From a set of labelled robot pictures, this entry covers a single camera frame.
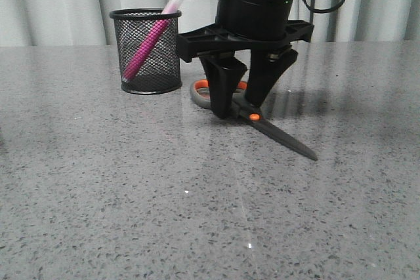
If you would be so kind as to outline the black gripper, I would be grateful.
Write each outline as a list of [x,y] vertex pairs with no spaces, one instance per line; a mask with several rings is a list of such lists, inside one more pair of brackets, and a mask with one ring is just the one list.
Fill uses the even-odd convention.
[[[293,0],[219,0],[215,23],[178,34],[176,54],[191,62],[213,52],[254,49],[245,98],[260,107],[276,81],[298,57],[297,51],[284,46],[299,40],[309,42],[312,37],[311,23],[289,19],[292,4]],[[203,56],[200,62],[209,83],[211,110],[225,119],[246,65],[234,56]]]

